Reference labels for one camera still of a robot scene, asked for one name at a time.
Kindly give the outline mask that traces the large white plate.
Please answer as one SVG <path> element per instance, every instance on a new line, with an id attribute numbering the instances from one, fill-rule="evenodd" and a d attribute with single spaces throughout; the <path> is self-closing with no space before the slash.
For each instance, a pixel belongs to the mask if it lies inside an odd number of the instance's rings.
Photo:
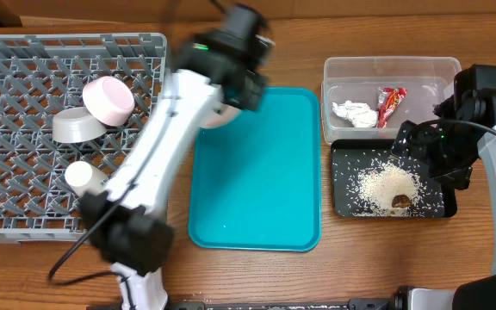
<path id="1" fill-rule="evenodd" d="M 241 110 L 233 106 L 221 103 L 219 106 L 213 107 L 201 123 L 201 128 L 211 129 L 222 127 L 234 120 Z"/>

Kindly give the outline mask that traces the red snack wrapper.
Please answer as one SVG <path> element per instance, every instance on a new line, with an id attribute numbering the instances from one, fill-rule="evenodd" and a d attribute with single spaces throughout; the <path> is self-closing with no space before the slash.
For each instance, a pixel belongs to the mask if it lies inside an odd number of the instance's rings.
<path id="1" fill-rule="evenodd" d="M 384 128 L 390 116 L 405 99 L 407 89 L 384 87 L 379 89 L 377 127 Z"/>

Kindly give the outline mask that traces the white tissue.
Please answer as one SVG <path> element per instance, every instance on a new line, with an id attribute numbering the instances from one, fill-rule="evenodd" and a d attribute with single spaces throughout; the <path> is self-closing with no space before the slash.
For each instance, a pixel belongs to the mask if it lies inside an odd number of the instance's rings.
<path id="1" fill-rule="evenodd" d="M 378 112 L 364 102 L 334 102 L 332 111 L 336 116 L 349 121 L 353 127 L 370 128 L 375 127 L 378 122 Z"/>

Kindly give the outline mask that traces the grey bowl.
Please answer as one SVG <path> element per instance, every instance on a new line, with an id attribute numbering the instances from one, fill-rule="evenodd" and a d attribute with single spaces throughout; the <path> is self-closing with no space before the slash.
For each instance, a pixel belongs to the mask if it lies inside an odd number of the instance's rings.
<path id="1" fill-rule="evenodd" d="M 94 140 L 107 128 L 86 107 L 68 108 L 53 117 L 53 140 L 59 143 L 81 143 Z"/>

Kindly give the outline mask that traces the white paper cup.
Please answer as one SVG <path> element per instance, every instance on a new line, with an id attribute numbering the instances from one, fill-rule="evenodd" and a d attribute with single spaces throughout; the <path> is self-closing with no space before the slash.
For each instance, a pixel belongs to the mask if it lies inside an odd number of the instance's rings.
<path id="1" fill-rule="evenodd" d="M 86 192 L 101 193 L 107 180 L 104 172 L 85 161 L 76 161 L 65 169 L 65 181 L 78 197 Z"/>

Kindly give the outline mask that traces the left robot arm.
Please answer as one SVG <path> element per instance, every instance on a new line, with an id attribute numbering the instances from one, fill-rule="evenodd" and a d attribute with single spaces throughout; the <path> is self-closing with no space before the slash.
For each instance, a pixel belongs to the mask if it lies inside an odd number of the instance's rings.
<path id="1" fill-rule="evenodd" d="M 133 149 L 101 193 L 80 198 L 85 237 L 120 278 L 123 308 L 165 308 L 161 267 L 174 239 L 165 219 L 171 185 L 201 128 L 257 109 L 267 84 L 257 69 L 274 45 L 261 34 L 220 30 L 187 41 Z"/>

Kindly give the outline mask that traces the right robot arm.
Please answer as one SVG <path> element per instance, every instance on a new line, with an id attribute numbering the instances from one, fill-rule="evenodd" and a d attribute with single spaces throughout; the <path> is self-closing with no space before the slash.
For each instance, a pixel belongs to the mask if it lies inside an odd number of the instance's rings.
<path id="1" fill-rule="evenodd" d="M 437 118 L 405 121 L 391 149 L 397 158 L 417 159 L 428 176 L 453 189 L 466 189 L 474 162 L 484 164 L 494 224 L 494 258 L 489 277 L 455 290 L 402 288 L 393 309 L 496 309 L 496 90 L 465 90 L 436 106 Z"/>

